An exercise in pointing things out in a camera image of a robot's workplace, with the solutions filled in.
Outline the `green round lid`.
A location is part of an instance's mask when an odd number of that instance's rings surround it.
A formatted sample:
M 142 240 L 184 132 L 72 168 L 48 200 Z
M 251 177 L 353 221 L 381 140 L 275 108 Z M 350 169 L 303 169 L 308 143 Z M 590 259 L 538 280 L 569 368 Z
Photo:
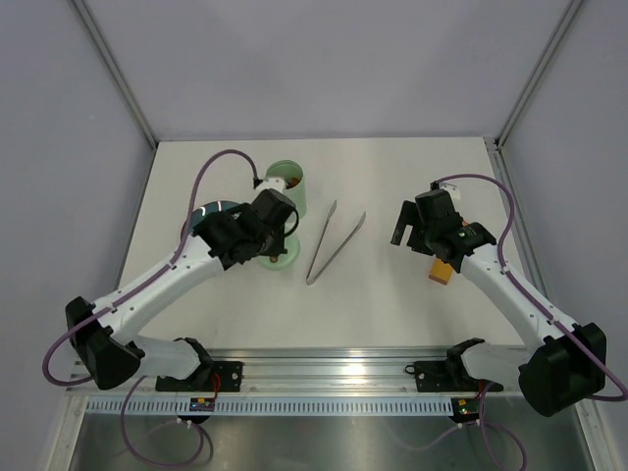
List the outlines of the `green round lid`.
M 300 241 L 297 235 L 291 235 L 285 239 L 286 252 L 277 257 L 260 256 L 257 263 L 269 271 L 282 271 L 294 264 L 300 253 Z

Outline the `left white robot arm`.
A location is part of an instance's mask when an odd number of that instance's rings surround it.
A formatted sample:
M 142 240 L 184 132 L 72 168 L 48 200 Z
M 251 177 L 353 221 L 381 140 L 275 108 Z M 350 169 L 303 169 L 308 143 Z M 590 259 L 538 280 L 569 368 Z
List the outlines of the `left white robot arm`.
M 162 392 L 213 390 L 214 361 L 198 340 L 158 340 L 140 331 L 191 289 L 234 265 L 285 253 L 285 225 L 297 214 L 281 192 L 263 189 L 250 203 L 208 213 L 170 258 L 119 292 L 93 302 L 81 296 L 70 301 L 70 343 L 96 386 L 108 391 L 146 376 L 156 378 Z

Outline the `green cylindrical lunch container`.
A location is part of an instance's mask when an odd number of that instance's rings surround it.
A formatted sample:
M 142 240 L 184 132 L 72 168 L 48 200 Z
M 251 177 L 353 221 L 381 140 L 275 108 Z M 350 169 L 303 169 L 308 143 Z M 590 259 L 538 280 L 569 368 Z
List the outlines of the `green cylindrical lunch container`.
M 292 160 L 280 160 L 272 163 L 267 171 L 266 176 L 281 177 L 286 180 L 287 189 L 285 195 L 295 204 L 298 216 L 303 218 L 307 212 L 305 176 L 301 166 Z M 288 187 L 292 179 L 299 179 L 299 184 Z

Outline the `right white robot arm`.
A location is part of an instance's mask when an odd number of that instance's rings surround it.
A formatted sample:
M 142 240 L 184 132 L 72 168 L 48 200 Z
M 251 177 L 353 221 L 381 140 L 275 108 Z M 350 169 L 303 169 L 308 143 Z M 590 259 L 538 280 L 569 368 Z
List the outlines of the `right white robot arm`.
M 484 385 L 523 393 L 545 417 L 589 398 L 605 386 L 606 337 L 594 323 L 577 324 L 551 306 L 499 254 L 496 238 L 479 223 L 466 223 L 450 194 L 432 189 L 404 201 L 393 245 L 449 265 L 478 288 L 505 317 L 525 348 L 473 338 L 450 347 L 437 368 L 408 366 L 423 391 L 468 391 Z

